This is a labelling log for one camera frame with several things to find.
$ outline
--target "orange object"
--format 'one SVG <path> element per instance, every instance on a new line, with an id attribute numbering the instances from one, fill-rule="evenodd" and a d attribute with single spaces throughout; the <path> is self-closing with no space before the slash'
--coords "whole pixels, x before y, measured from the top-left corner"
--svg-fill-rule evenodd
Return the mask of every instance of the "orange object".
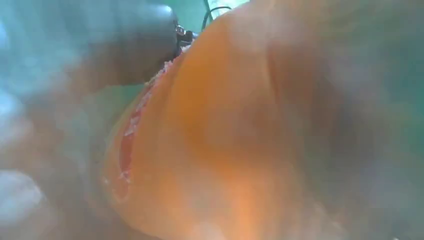
<path id="1" fill-rule="evenodd" d="M 134 229 L 163 240 L 299 233 L 302 143 L 282 99 L 308 114 L 317 62 L 310 49 L 275 44 L 272 27 L 250 35 L 269 26 L 253 12 L 214 21 L 117 123 L 101 181 Z"/>

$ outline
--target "orange fabric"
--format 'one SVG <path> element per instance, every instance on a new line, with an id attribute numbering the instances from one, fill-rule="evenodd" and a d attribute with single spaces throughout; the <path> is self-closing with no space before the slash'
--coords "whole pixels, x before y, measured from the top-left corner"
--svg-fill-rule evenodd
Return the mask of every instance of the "orange fabric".
<path id="1" fill-rule="evenodd" d="M 127 176 L 120 144 L 140 98 L 117 124 L 101 180 L 131 227 L 163 240 L 273 240 L 295 232 L 298 146 L 280 102 L 287 94 L 304 114 L 311 90 L 276 81 L 309 78 L 314 67 L 303 58 L 302 69 L 279 68 L 274 58 L 294 55 L 235 38 L 262 18 L 251 11 L 246 5 L 214 21 L 161 78 L 134 133 Z"/>

